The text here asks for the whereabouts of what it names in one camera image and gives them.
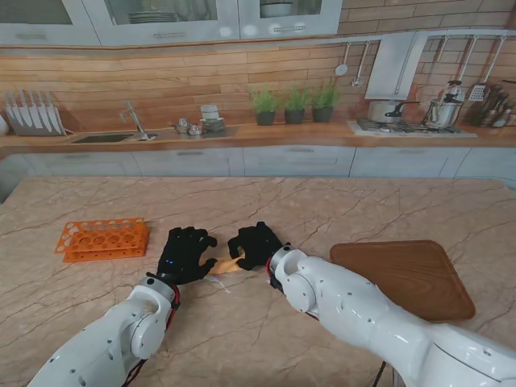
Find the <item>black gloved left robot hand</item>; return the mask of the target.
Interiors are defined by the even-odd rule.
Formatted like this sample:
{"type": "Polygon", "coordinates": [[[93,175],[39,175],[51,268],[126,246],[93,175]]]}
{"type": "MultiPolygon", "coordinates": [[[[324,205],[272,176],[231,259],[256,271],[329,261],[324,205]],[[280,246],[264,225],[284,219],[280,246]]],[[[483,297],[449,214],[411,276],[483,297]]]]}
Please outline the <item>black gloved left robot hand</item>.
{"type": "Polygon", "coordinates": [[[203,279],[217,260],[210,258],[200,264],[201,256],[217,244],[217,239],[204,229],[173,228],[160,256],[156,277],[168,285],[185,285],[203,279]]]}

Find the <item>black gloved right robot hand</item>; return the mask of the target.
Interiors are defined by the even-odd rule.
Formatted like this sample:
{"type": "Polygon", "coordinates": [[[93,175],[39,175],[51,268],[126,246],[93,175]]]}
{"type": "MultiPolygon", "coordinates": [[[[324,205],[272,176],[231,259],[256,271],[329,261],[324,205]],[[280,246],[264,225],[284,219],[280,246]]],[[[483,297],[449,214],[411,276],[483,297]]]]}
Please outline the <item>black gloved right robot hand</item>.
{"type": "Polygon", "coordinates": [[[289,243],[282,243],[263,221],[255,226],[240,228],[238,235],[227,242],[230,257],[236,260],[241,269],[247,271],[265,266],[285,245],[289,243]]]}

